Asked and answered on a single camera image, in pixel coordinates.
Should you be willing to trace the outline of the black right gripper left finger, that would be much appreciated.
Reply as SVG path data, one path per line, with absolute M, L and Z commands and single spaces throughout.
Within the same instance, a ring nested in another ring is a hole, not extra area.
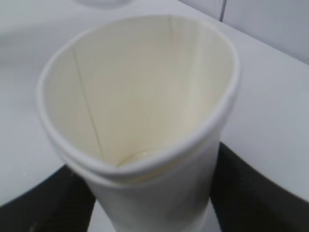
M 95 197 L 67 166 L 0 208 L 2 232 L 85 232 Z

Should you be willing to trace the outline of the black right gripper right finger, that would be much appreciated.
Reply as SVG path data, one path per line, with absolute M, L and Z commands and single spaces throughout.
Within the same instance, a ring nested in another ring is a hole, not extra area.
M 220 143 L 211 202 L 223 232 L 307 232 L 309 203 Z

